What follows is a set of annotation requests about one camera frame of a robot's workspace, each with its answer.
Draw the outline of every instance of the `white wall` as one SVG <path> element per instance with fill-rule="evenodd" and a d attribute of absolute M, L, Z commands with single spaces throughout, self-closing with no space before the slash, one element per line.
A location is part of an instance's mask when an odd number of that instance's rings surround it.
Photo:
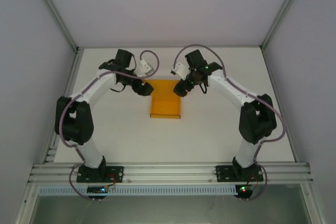
<path fill-rule="evenodd" d="M 267 60 L 300 160 L 310 162 L 336 223 L 336 0 L 295 0 Z"/>
<path fill-rule="evenodd" d="M 283 0 L 53 0 L 79 46 L 260 45 Z"/>
<path fill-rule="evenodd" d="M 41 0 L 0 0 L 0 223 L 40 161 L 73 53 Z"/>

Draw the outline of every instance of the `orange box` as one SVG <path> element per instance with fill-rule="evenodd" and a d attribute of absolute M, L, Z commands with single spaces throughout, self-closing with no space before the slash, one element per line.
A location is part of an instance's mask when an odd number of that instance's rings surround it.
<path fill-rule="evenodd" d="M 181 118 L 181 97 L 174 93 L 176 80 L 146 80 L 152 92 L 151 118 Z"/>

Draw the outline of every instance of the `purple cable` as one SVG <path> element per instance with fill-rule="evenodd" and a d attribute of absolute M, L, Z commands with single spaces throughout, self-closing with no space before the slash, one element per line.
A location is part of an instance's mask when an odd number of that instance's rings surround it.
<path fill-rule="evenodd" d="M 247 93 L 245 90 L 241 89 L 240 87 L 238 87 L 237 85 L 235 85 L 228 77 L 227 77 L 227 74 L 226 74 L 226 70 L 225 70 L 225 66 L 224 66 L 224 62 L 222 61 L 222 59 L 219 57 L 219 55 L 214 51 L 212 50 L 210 47 L 207 47 L 207 46 L 204 46 L 204 45 L 201 45 L 201 44 L 191 44 L 191 45 L 188 45 L 188 46 L 185 46 L 184 48 L 182 48 L 180 50 L 180 52 L 178 52 L 178 54 L 176 55 L 175 57 L 175 60 L 174 60 L 174 65 L 173 67 L 175 68 L 175 65 L 176 65 L 176 62 L 177 62 L 177 59 L 178 57 L 180 56 L 180 54 L 187 48 L 189 47 L 202 47 L 202 48 L 205 48 L 207 50 L 209 50 L 210 52 L 212 52 L 217 58 L 218 60 L 220 61 L 220 64 L 222 65 L 223 67 L 223 75 L 225 77 L 225 79 L 227 80 L 228 83 L 230 83 L 230 85 L 232 87 L 234 87 L 236 90 L 238 90 L 239 92 L 243 93 L 244 95 L 248 96 L 248 97 L 251 97 L 252 99 L 255 99 L 257 100 L 258 102 L 262 103 L 263 105 L 265 105 L 267 108 L 269 108 L 270 110 L 272 110 L 274 112 L 275 115 L 277 115 L 277 117 L 279 118 L 279 120 L 281 121 L 282 123 L 282 133 L 280 134 L 280 136 L 278 136 L 277 138 L 275 139 L 269 139 L 269 140 L 261 140 L 260 143 L 259 143 L 259 146 L 253 156 L 253 161 L 254 161 L 254 164 L 259 166 L 263 171 L 264 171 L 264 174 L 265 174 L 265 184 L 264 184 L 264 187 L 262 188 L 262 190 L 254 197 L 250 198 L 249 200 L 254 200 L 254 199 L 257 199 L 259 198 L 266 190 L 266 187 L 267 187 L 267 173 L 266 173 L 266 170 L 265 168 L 258 164 L 257 162 L 257 156 L 260 152 L 260 149 L 261 149 L 261 146 L 262 144 L 264 143 L 270 143 L 270 142 L 276 142 L 280 139 L 282 139 L 284 137 L 284 135 L 286 134 L 286 125 L 285 125 L 285 121 L 284 119 L 282 118 L 282 116 L 280 115 L 280 113 L 278 111 L 276 111 L 276 109 L 274 109 L 271 105 L 269 105 L 267 102 L 263 101 L 262 99 L 252 95 L 252 94 L 249 94 Z"/>
<path fill-rule="evenodd" d="M 148 77 L 151 77 L 153 76 L 154 74 L 156 74 L 156 72 L 158 71 L 159 69 L 159 66 L 160 66 L 160 60 L 159 60 L 159 57 L 157 56 L 156 53 L 154 53 L 153 51 L 151 50 L 144 50 L 140 53 L 140 60 L 142 59 L 142 55 L 145 53 L 145 52 L 150 52 L 152 55 L 155 56 L 156 58 L 156 61 L 157 61 L 157 66 L 156 66 L 156 69 L 154 70 L 153 73 L 149 74 L 148 76 L 146 76 L 147 78 Z M 67 114 L 67 111 L 68 109 L 71 107 L 71 105 L 78 99 L 80 98 L 82 95 L 84 95 L 86 92 L 88 92 L 88 90 L 102 77 L 108 75 L 108 74 L 112 74 L 112 73 L 116 73 L 116 74 L 120 74 L 122 76 L 126 76 L 126 77 L 130 77 L 130 78 L 133 78 L 133 79 L 143 79 L 143 77 L 138 77 L 138 76 L 132 76 L 130 74 L 127 74 L 127 73 L 123 73 L 123 72 L 119 72 L 119 71 L 107 71 L 107 72 L 104 72 L 102 74 L 100 74 L 97 78 L 95 78 L 79 95 L 75 96 L 74 98 L 71 99 L 71 101 L 65 106 L 62 114 L 61 114 L 61 117 L 60 117 L 60 120 L 59 120 L 59 126 L 58 126 L 58 131 L 59 131 L 59 136 L 63 142 L 63 144 L 68 147 L 68 148 L 75 148 L 76 149 L 76 152 L 78 153 L 78 155 L 80 156 L 80 158 L 82 159 L 83 163 L 82 164 L 75 164 L 72 169 L 71 169 L 71 172 L 70 172 L 70 175 L 69 175 L 69 184 L 70 186 L 72 187 L 72 189 L 82 198 L 84 199 L 88 199 L 88 200 L 91 200 L 89 197 L 81 194 L 73 185 L 72 181 L 71 181 L 71 176 L 74 172 L 74 170 L 79 167 L 79 166 L 82 166 L 85 164 L 85 157 L 83 156 L 83 154 L 80 152 L 80 150 L 78 149 L 78 145 L 77 144 L 74 144 L 74 145 L 71 145 L 71 144 L 68 144 L 64 138 L 64 135 L 63 135 L 63 121 L 64 121 L 64 118 L 65 118 L 65 115 Z"/>

